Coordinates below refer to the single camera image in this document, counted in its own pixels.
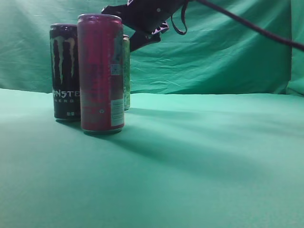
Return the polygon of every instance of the monster logo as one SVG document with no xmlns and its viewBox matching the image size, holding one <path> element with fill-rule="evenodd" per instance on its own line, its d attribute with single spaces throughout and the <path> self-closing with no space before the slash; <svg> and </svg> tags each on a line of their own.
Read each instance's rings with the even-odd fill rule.
<svg viewBox="0 0 304 228">
<path fill-rule="evenodd" d="M 51 42 L 51 54 L 52 54 L 52 59 L 53 59 L 53 72 L 54 72 L 54 76 L 55 76 L 55 51 L 54 51 L 54 44 L 55 41 L 57 41 L 57 45 L 58 45 L 58 51 L 59 51 L 59 71 L 60 71 L 60 80 L 61 83 L 63 81 L 63 74 L 62 74 L 62 63 L 64 60 L 64 55 L 63 55 L 63 43 L 69 43 L 70 44 L 70 56 L 71 56 L 71 60 L 72 60 L 72 67 L 71 67 L 71 76 L 74 76 L 74 65 L 75 65 L 75 58 L 74 58 L 74 47 L 75 47 L 75 40 L 74 38 L 69 38 L 69 39 L 65 39 L 64 37 L 55 37 L 52 38 L 50 40 Z"/>
</svg>

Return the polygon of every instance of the red can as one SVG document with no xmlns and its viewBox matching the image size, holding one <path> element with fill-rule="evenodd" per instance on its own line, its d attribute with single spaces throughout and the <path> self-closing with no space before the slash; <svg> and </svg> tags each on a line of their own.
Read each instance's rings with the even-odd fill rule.
<svg viewBox="0 0 304 228">
<path fill-rule="evenodd" d="M 117 16 L 78 17 L 81 127 L 86 133 L 124 127 L 123 33 Z"/>
</svg>

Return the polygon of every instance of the nutrition label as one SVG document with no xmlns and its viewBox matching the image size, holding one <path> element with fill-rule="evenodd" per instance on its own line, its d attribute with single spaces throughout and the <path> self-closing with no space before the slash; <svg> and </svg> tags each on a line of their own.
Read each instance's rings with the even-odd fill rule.
<svg viewBox="0 0 304 228">
<path fill-rule="evenodd" d="M 124 99 L 111 101 L 111 126 L 124 124 Z"/>
</svg>

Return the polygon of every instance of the black cable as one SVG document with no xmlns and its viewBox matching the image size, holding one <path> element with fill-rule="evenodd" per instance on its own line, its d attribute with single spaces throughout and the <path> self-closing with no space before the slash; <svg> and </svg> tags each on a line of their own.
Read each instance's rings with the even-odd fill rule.
<svg viewBox="0 0 304 228">
<path fill-rule="evenodd" d="M 196 0 L 196 1 L 198 1 L 199 3 L 201 3 L 201 4 L 205 5 L 205 6 L 208 6 L 208 7 L 212 8 L 212 9 L 214 9 L 214 10 L 220 12 L 220 13 L 225 14 L 226 16 L 228 16 L 228 17 L 236 20 L 237 22 L 239 22 L 239 23 L 241 23 L 241 24 L 243 24 L 243 25 L 251 28 L 252 30 L 260 33 L 261 35 L 264 35 L 267 38 L 275 40 L 276 42 L 279 42 L 281 44 L 285 44 L 285 45 L 291 46 L 293 48 L 299 49 L 301 51 L 304 51 L 304 45 L 303 44 L 300 44 L 300 43 L 297 43 L 297 42 L 293 42 L 293 41 L 291 41 L 289 39 L 282 38 L 282 37 L 280 37 L 280 36 L 278 36 L 276 34 L 268 32 L 268 31 L 266 31 L 266 30 L 264 30 L 264 29 L 262 29 L 262 28 L 260 28 L 260 27 L 258 27 L 256 25 L 252 24 L 248 20 L 243 19 L 243 18 L 241 18 L 241 17 L 239 17 L 239 16 L 237 16 L 237 15 L 235 15 L 235 14 L 233 14 L 233 13 L 231 13 L 231 12 L 229 12 L 229 11 L 227 11 L 227 10 L 221 8 L 220 6 L 215 5 L 215 4 L 211 3 L 211 2 L 208 2 L 206 0 Z"/>
</svg>

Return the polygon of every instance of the energy drink can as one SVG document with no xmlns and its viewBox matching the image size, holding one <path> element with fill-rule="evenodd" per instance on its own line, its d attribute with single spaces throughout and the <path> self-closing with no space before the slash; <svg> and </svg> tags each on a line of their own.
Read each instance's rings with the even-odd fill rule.
<svg viewBox="0 0 304 228">
<path fill-rule="evenodd" d="M 131 79 L 130 79 L 130 39 L 129 36 L 123 36 L 123 92 L 124 109 L 128 110 L 131 104 Z"/>
<path fill-rule="evenodd" d="M 53 24 L 49 36 L 54 117 L 59 121 L 79 121 L 77 25 Z"/>
<path fill-rule="evenodd" d="M 116 133 L 124 127 L 123 24 L 120 17 L 78 17 L 81 127 Z"/>
</svg>

